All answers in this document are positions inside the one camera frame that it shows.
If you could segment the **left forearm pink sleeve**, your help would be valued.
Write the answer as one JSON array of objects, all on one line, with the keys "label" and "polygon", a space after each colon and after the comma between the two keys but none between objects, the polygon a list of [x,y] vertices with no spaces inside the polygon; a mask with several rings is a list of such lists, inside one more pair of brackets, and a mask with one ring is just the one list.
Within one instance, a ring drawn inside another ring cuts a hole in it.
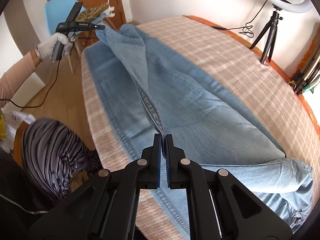
[{"label": "left forearm pink sleeve", "polygon": [[12,99],[24,81],[37,69],[42,59],[37,49],[30,51],[1,77],[1,108]]}]

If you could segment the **left white gloved hand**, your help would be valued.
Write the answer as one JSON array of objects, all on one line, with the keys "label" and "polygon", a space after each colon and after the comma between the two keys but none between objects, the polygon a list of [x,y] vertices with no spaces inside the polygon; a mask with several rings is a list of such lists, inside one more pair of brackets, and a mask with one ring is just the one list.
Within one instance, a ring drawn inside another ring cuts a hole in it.
[{"label": "left white gloved hand", "polygon": [[55,33],[44,42],[38,44],[35,48],[37,57],[43,61],[48,57],[52,57],[56,44],[61,42],[64,45],[62,55],[66,56],[70,54],[71,48],[77,39],[77,35],[73,34],[70,38],[62,33]]}]

